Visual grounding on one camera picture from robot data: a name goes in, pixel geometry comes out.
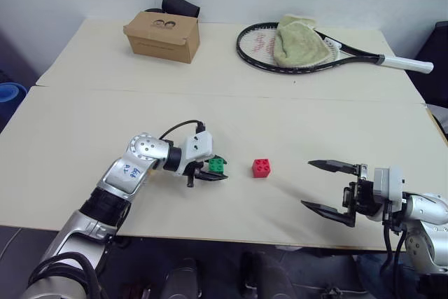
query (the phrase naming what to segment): white racket grip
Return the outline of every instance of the white racket grip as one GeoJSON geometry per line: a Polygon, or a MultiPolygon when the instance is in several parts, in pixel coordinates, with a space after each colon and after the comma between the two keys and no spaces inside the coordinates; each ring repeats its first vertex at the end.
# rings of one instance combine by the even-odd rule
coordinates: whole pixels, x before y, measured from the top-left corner
{"type": "Polygon", "coordinates": [[[380,66],[413,70],[424,74],[429,74],[434,69],[434,64],[432,64],[431,62],[416,61],[396,56],[382,56],[384,57],[384,61],[379,63],[380,66]]]}

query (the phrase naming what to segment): red toy block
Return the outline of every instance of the red toy block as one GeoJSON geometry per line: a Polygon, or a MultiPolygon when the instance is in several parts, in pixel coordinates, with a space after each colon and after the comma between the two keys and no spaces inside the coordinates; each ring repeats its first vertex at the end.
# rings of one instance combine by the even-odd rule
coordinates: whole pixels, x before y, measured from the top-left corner
{"type": "Polygon", "coordinates": [[[255,159],[252,164],[254,178],[265,178],[271,172],[268,159],[255,159]]]}

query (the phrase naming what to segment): brown cardboard box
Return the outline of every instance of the brown cardboard box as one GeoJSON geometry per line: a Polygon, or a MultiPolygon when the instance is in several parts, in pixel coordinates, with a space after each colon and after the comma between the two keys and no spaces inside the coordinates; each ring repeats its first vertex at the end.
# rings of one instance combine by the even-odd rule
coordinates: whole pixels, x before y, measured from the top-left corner
{"type": "Polygon", "coordinates": [[[136,54],[191,63],[199,47],[197,18],[140,12],[123,27],[136,54]]]}

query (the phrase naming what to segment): green toy block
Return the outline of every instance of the green toy block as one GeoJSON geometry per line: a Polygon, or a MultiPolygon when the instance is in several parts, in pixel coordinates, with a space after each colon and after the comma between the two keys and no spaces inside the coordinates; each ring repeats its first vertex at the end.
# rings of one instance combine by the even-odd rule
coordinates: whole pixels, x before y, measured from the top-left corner
{"type": "Polygon", "coordinates": [[[215,158],[209,160],[209,171],[215,173],[224,173],[224,159],[215,158]]]}

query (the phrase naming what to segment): robotic arm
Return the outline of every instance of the robotic arm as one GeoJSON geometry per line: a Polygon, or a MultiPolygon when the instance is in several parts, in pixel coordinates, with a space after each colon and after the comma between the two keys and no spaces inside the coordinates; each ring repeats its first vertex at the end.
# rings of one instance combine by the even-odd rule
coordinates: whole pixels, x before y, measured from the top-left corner
{"type": "Polygon", "coordinates": [[[374,181],[367,180],[367,165],[351,165],[336,160],[315,160],[309,164],[329,172],[357,176],[344,188],[341,214],[335,208],[302,201],[317,214],[354,227],[356,213],[366,215],[384,225],[384,239],[389,257],[381,269],[391,262],[389,230],[403,232],[406,251],[414,269],[421,275],[421,290],[428,295],[446,298],[448,280],[448,201],[441,195],[415,194],[403,191],[405,180],[397,167],[376,168],[374,181]]]}
{"type": "Polygon", "coordinates": [[[204,161],[214,157],[213,139],[198,120],[177,126],[186,123],[197,123],[196,134],[180,147],[163,139],[167,132],[159,139],[148,133],[131,139],[125,154],[111,165],[90,198],[71,215],[48,247],[22,299],[79,299],[86,298],[87,293],[90,299],[97,296],[96,289],[92,289],[95,286],[90,284],[92,270],[88,277],[85,268],[95,269],[101,263],[151,169],[185,175],[188,187],[194,186],[194,178],[206,181],[227,178],[223,174],[202,171],[204,161]]]}

